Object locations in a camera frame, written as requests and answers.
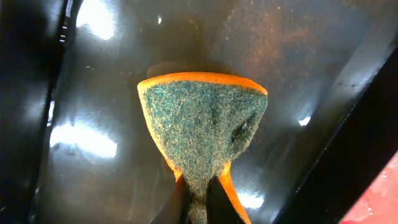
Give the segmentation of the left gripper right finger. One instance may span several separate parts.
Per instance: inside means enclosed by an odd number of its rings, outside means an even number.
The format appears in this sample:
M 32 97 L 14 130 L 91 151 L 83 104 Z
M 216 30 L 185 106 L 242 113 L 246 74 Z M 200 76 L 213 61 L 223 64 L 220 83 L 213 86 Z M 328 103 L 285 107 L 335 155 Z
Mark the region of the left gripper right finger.
M 244 224 L 216 176 L 206 190 L 206 214 L 208 224 Z

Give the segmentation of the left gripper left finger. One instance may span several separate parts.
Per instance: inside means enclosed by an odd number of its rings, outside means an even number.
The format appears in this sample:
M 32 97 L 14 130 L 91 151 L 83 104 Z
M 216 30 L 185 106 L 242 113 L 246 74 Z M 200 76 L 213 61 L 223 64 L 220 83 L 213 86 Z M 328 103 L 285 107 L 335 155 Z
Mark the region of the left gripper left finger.
M 172 195 L 163 204 L 150 224 L 187 224 L 188 223 L 188 185 L 181 175 Z

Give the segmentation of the orange green sponge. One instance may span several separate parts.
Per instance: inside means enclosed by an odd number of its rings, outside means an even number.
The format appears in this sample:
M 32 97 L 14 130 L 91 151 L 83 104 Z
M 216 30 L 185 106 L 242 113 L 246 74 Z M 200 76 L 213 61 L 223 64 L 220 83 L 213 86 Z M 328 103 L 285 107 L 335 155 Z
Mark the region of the orange green sponge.
M 212 178 L 244 223 L 250 223 L 231 176 L 231 163 L 250 145 L 267 108 L 267 90 L 248 79 L 180 72 L 140 82 L 150 135 L 176 179 L 188 184 L 188 219 L 208 223 L 205 195 Z

